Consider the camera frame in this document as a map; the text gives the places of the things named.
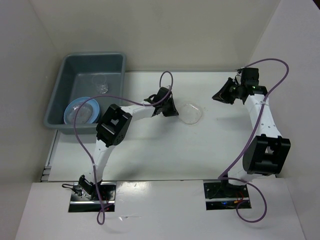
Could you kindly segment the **clear oval glass dish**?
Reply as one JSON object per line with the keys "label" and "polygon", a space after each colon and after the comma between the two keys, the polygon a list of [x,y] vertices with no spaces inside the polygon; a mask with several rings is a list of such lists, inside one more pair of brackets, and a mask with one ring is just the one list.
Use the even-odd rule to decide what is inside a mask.
{"label": "clear oval glass dish", "polygon": [[203,110],[193,102],[183,102],[178,108],[178,118],[186,125],[195,125],[203,116]]}

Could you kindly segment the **clear plastic cup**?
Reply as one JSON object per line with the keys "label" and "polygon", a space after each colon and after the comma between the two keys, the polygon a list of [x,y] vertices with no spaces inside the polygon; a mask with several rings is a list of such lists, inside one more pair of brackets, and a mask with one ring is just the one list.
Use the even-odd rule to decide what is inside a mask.
{"label": "clear plastic cup", "polygon": [[107,76],[105,74],[94,74],[92,77],[92,83],[95,85],[96,91],[99,94],[105,94],[109,91]]}

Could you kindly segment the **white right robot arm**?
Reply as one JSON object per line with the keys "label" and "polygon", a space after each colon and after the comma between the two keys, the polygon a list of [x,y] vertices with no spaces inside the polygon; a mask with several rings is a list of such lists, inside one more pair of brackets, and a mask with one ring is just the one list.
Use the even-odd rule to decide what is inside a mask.
{"label": "white right robot arm", "polygon": [[219,176],[226,179],[219,184],[225,197],[255,178],[277,175],[282,171],[291,148],[288,138],[278,130],[270,109],[269,92],[259,84],[258,68],[244,67],[237,71],[239,77],[228,78],[212,99],[223,104],[241,100],[249,113],[252,132],[239,156]]}

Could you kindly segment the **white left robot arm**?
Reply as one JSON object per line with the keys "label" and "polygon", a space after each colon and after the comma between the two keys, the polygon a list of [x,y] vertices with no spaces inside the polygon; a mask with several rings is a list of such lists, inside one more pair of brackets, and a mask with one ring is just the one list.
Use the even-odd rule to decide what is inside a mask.
{"label": "white left robot arm", "polygon": [[96,142],[90,157],[92,170],[80,176],[78,185],[89,200],[100,194],[103,172],[114,148],[124,139],[132,122],[152,118],[178,116],[170,88],[160,87],[156,94],[129,106],[111,104],[96,126]]}

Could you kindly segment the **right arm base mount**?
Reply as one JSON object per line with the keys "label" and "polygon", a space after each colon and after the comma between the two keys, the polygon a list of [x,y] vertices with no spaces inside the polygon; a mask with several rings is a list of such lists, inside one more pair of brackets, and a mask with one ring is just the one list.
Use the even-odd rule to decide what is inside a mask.
{"label": "right arm base mount", "polygon": [[204,197],[207,211],[251,209],[249,192],[246,185],[232,185],[227,180],[204,181]]}

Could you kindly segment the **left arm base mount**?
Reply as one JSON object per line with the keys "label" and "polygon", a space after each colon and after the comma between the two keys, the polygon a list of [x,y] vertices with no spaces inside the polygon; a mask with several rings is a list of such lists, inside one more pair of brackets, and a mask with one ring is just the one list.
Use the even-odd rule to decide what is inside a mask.
{"label": "left arm base mount", "polygon": [[[98,183],[100,197],[105,212],[115,211],[116,182],[101,181]],[[71,190],[68,212],[69,213],[98,213],[101,204],[93,185],[91,194],[81,188],[78,182],[63,183],[62,188]]]}

